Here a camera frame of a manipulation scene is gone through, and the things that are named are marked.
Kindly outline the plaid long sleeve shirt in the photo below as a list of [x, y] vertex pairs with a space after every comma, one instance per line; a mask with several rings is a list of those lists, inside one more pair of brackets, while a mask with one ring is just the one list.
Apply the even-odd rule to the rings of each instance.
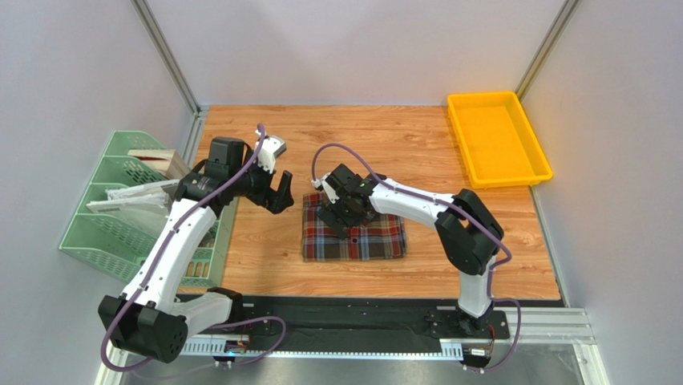
[[304, 261], [370, 261], [407, 255], [406, 226], [401, 217], [378, 214], [372, 221], [346, 230], [341, 239], [318, 217], [327, 198], [321, 192], [303, 196], [301, 256]]

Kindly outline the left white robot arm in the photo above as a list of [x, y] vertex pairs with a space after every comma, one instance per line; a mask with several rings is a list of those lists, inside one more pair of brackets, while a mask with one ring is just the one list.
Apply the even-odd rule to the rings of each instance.
[[176, 292], [204, 236], [237, 197], [273, 214], [293, 205], [292, 175], [283, 172], [272, 188], [277, 158], [285, 141], [260, 133], [254, 147], [218, 137], [209, 155], [183, 177], [169, 218], [140, 271], [117, 297], [106, 296], [98, 314], [106, 328], [100, 347], [103, 364], [134, 371], [152, 360], [174, 361], [187, 340], [205, 330], [247, 325], [241, 294], [220, 287], [188, 302]]

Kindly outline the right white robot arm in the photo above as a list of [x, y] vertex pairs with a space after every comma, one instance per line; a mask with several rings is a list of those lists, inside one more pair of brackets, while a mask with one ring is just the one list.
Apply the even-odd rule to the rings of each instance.
[[311, 184], [328, 199], [318, 216], [340, 238], [380, 214], [435, 230], [448, 261], [459, 271], [459, 329], [467, 336], [488, 330], [493, 310], [490, 268], [504, 231], [476, 193], [427, 192], [381, 174], [361, 177], [344, 164]]

